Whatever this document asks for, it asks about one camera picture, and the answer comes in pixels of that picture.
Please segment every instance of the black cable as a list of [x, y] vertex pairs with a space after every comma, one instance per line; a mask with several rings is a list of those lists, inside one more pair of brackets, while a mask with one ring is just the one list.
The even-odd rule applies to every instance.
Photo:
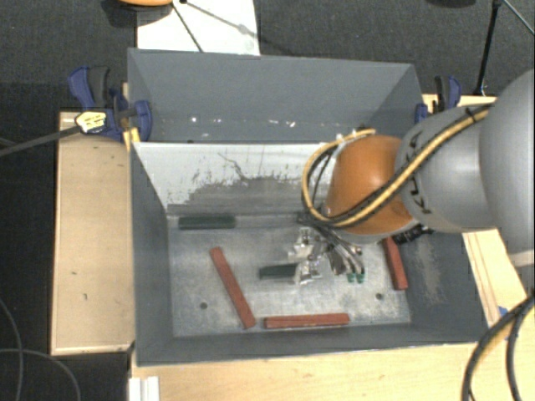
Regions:
[[476, 348], [472, 352], [472, 355], [470, 356], [470, 360], [468, 361], [468, 364], [466, 365], [465, 375], [462, 381], [462, 389], [461, 389], [461, 400], [462, 401], [470, 401], [470, 397], [473, 398], [473, 395], [471, 394], [471, 379], [474, 374], [474, 371], [476, 369], [477, 364], [479, 363], [479, 360], [481, 359], [481, 356], [483, 352], [485, 351], [485, 348], [491, 343], [491, 341], [499, 334], [499, 332], [506, 327], [509, 323], [515, 321], [523, 308], [530, 302], [532, 302], [533, 294], [526, 298], [524, 301], [522, 301], [520, 304], [515, 306], [512, 310], [510, 310], [508, 313], [503, 315], [503, 317], [500, 318], [500, 320], [494, 324], [489, 330], [483, 335], [483, 337], [479, 340], [479, 343], [477, 344]]
[[514, 356], [515, 356], [515, 345], [517, 343], [518, 332], [520, 327], [526, 318], [527, 313], [533, 307], [534, 304], [533, 295], [528, 298], [528, 302], [524, 304], [520, 312], [518, 313], [517, 320], [512, 326], [511, 333], [509, 334], [509, 339], [507, 340], [507, 353], [506, 353], [506, 365], [507, 365], [507, 381], [509, 382], [509, 389], [511, 390], [512, 398], [515, 401], [520, 401], [520, 392], [518, 391], [517, 377], [515, 375], [514, 367]]
[[199, 52], [200, 53], [204, 53], [204, 50], [202, 50], [201, 48], [201, 45], [199, 44], [199, 42], [197, 42], [195, 36], [193, 35], [193, 33], [191, 32], [191, 30], [189, 29], [189, 27], [187, 26], [186, 24], [186, 21], [184, 20], [184, 18], [182, 17], [181, 13], [178, 11], [178, 9], [176, 8], [175, 4], [172, 3], [171, 6], [173, 7], [173, 10], [175, 11], [176, 15], [178, 16], [178, 18], [181, 20], [181, 23], [182, 25], [184, 26], [184, 28], [186, 29], [187, 33], [189, 34], [189, 36], [191, 37], [191, 40], [193, 40], [193, 43], [197, 46], [197, 49], [199, 49]]
[[[18, 349], [0, 349], [0, 354], [6, 354], [6, 353], [17, 353], [21, 352]], [[73, 384], [74, 390], [76, 391], [76, 400], [82, 401], [82, 393], [80, 391], [80, 386], [78, 385], [78, 381], [76, 380], [76, 377], [74, 376], [73, 372], [69, 370], [69, 367], [67, 367], [65, 364], [63, 364], [61, 361], [59, 361], [57, 358], [54, 358], [47, 353], [42, 353], [38, 351], [33, 351], [29, 349], [23, 349], [22, 352], [25, 355], [33, 355], [35, 357], [40, 357], [49, 360], [50, 362], [56, 364], [58, 367], [60, 367], [65, 373], [69, 376], [69, 379], [71, 383]]]
[[5, 138], [0, 137], [0, 145], [2, 147], [11, 147], [12, 145], [15, 145], [16, 143], [11, 140], [7, 140]]
[[511, 10], [511, 12], [520, 20], [520, 22], [524, 24], [524, 27], [526, 27], [529, 30], [529, 32], [535, 36], [535, 31], [533, 30], [533, 27], [529, 25], [529, 23], [526, 21], [524, 16], [520, 12], [518, 12], [518, 10], [512, 4], [508, 2], [508, 0], [502, 0], [502, 1]]
[[33, 355], [36, 357], [45, 358], [56, 365], [58, 365], [61, 369], [63, 369], [67, 375], [69, 376], [71, 382], [73, 383], [74, 390], [76, 391], [76, 399], [77, 401], [81, 401], [82, 395], [80, 391], [80, 386], [78, 385], [78, 381], [76, 380], [76, 377], [74, 376], [73, 372], [69, 370], [69, 368], [61, 363], [58, 359], [48, 355], [47, 353], [41, 353], [38, 351], [33, 351], [29, 349], [23, 348], [23, 342], [20, 337], [20, 332], [18, 331], [17, 323], [13, 319], [13, 315], [10, 313], [8, 307], [3, 302], [3, 300], [0, 298], [0, 308], [4, 311], [6, 317], [8, 317], [8, 321], [11, 324], [11, 327], [13, 329], [13, 334], [15, 335], [15, 338], [17, 340], [17, 347], [16, 348], [4, 348], [0, 349], [0, 355], [7, 354], [7, 353], [18, 353], [18, 383], [17, 383], [17, 393], [15, 395], [15, 401], [20, 401], [21, 394], [23, 391], [23, 381], [24, 381], [24, 355]]
[[21, 393], [23, 391], [23, 380], [24, 380], [23, 341], [20, 338], [20, 332], [18, 331], [17, 323], [13, 319], [13, 315], [10, 313], [8, 307], [6, 306], [6, 303], [4, 303], [1, 298], [0, 298], [0, 307], [2, 308], [6, 317], [8, 317], [8, 321], [11, 324], [11, 328], [13, 329], [13, 334], [15, 335], [15, 339], [17, 340], [16, 351], [18, 352], [18, 383], [17, 383], [17, 394], [15, 395], [15, 401], [20, 401]]
[[316, 200], [316, 194], [318, 193], [318, 187], [319, 187], [319, 181], [321, 180], [321, 177], [324, 175], [325, 170], [327, 169], [327, 166], [329, 165], [329, 162], [331, 161], [331, 157], [333, 157], [332, 151], [328, 153], [327, 159], [324, 162], [324, 165], [321, 167], [321, 170], [319, 170], [318, 178], [316, 179], [316, 183], [314, 184], [314, 189], [312, 193], [312, 205], [314, 205], [314, 202]]
[[16, 145], [7, 147], [5, 149], [1, 149], [0, 157], [10, 155], [17, 151], [31, 149], [32, 147], [35, 147], [36, 145], [43, 145], [51, 141], [61, 140], [64, 137], [68, 137], [73, 134], [79, 134], [79, 132], [80, 132], [80, 128], [78, 126], [73, 126], [71, 128], [62, 129], [59, 132], [54, 132], [53, 134], [45, 135], [45, 136], [36, 138], [35, 140], [26, 141], [25, 143], [16, 144]]

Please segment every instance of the gray bin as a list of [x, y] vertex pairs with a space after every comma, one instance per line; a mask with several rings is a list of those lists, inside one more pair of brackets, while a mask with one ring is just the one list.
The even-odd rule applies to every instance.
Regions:
[[[410, 65], [130, 50], [129, 85], [130, 99], [148, 99], [155, 116], [151, 142], [131, 153], [140, 365], [462, 343], [487, 329], [458, 235], [400, 248], [406, 292], [393, 289], [377, 245], [364, 247], [361, 285], [329, 270], [302, 288], [257, 278], [260, 266], [284, 261], [298, 233], [298, 178], [319, 141], [360, 124], [399, 137], [413, 125], [421, 96]], [[182, 216], [205, 214], [237, 224], [179, 229]], [[256, 327], [240, 328], [208, 255], [214, 246]], [[263, 317], [299, 312], [348, 312], [352, 322], [262, 329]]]

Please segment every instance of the wooden table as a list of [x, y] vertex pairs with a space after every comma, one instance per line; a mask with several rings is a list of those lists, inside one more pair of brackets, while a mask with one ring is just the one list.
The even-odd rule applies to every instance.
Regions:
[[[62, 113], [61, 127], [71, 126], [73, 116]], [[57, 186], [51, 353], [125, 351], [135, 338], [125, 147], [98, 136], [61, 140]], [[485, 318], [493, 323], [498, 306], [513, 307], [525, 294], [496, 231], [467, 234], [464, 240]], [[505, 347], [502, 339], [496, 342], [478, 367], [473, 384], [478, 401], [509, 399]], [[133, 361], [131, 373], [157, 376], [162, 401], [451, 401], [459, 399], [473, 348], [464, 343], [148, 368], [137, 368]], [[517, 343], [517, 379], [524, 399], [535, 399], [534, 365], [531, 315]]]

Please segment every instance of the blue clamp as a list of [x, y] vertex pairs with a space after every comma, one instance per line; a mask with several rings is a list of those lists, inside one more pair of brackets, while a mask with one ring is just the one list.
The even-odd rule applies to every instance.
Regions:
[[433, 113], [455, 108], [461, 101], [461, 83], [453, 76], [435, 77], [436, 101]]
[[78, 67], [68, 77], [70, 93], [80, 102], [84, 111], [100, 109], [105, 112], [106, 128], [97, 135], [121, 142], [123, 128], [120, 121], [129, 118], [130, 121], [135, 119], [140, 139], [147, 141], [152, 130], [149, 102], [136, 101], [134, 107], [130, 108], [128, 100], [118, 89], [107, 89], [109, 71], [106, 67]]
[[427, 105], [423, 103], [416, 105], [415, 124], [419, 124], [420, 122], [427, 119], [428, 114], [429, 110], [427, 109]]

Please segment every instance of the yellow cable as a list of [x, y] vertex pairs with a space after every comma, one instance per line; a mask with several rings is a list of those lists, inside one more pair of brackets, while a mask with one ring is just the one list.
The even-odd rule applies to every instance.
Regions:
[[325, 145], [322, 145], [319, 149], [317, 149], [312, 156], [307, 160], [307, 163], [304, 166], [303, 170], [303, 176], [301, 177], [301, 190], [303, 192], [303, 198], [305, 201], [305, 205], [307, 206], [307, 209], [310, 211], [310, 213], [316, 217], [318, 220], [321, 221], [329, 221], [329, 218], [326, 216], [323, 216], [319, 212], [317, 212], [313, 206], [312, 200], [310, 199], [310, 191], [308, 190], [308, 171], [310, 170], [310, 166], [314, 163], [314, 161], [325, 151], [333, 149], [335, 147], [338, 147], [342, 143], [358, 140], [360, 138], [363, 138], [368, 135], [375, 134], [375, 129], [362, 129], [359, 131], [354, 131], [349, 135], [346, 135], [345, 137], [338, 138], [335, 141], [331, 141], [330, 143], [327, 143]]
[[[458, 134], [462, 130], [468, 128], [469, 126], [475, 124], [479, 120], [484, 119], [487, 116], [488, 111], [483, 110], [477, 114], [474, 114], [472, 117], [467, 117], [466, 119], [463, 119], [458, 124], [455, 124], [451, 126], [449, 129], [446, 129], [444, 132], [437, 135], [416, 157], [415, 159], [410, 162], [410, 164], [401, 172], [400, 175], [390, 184], [390, 186], [379, 196], [377, 196], [374, 200], [372, 200], [362, 211], [355, 214], [354, 216], [351, 216], [350, 218], [347, 218], [343, 221], [339, 221], [336, 223], [333, 223], [334, 227], [341, 227], [341, 226], [349, 226], [351, 224], [354, 224], [358, 220], [361, 220], [368, 216], [369, 214], [373, 213], [379, 206], [383, 204], [386, 200], [390, 198], [390, 196], [403, 184], [405, 183], [409, 177], [416, 171], [418, 166], [427, 159], [441, 144], [443, 144], [445, 141], [447, 141], [452, 136]], [[324, 147], [320, 148], [307, 162], [305, 165], [305, 169], [303, 172], [303, 198], [305, 200], [305, 204], [307, 206], [308, 211], [310, 214], [312, 214], [315, 218], [321, 221], [331, 221], [333, 218], [329, 218], [324, 216], [323, 214], [320, 214], [317, 212], [313, 205], [312, 201], [309, 197], [308, 192], [308, 168], [310, 165], [316, 160], [317, 156], [321, 155], [325, 150], [328, 150], [334, 145], [339, 145], [343, 140], [337, 140], [333, 141], [332, 143], [329, 143], [325, 145]]]

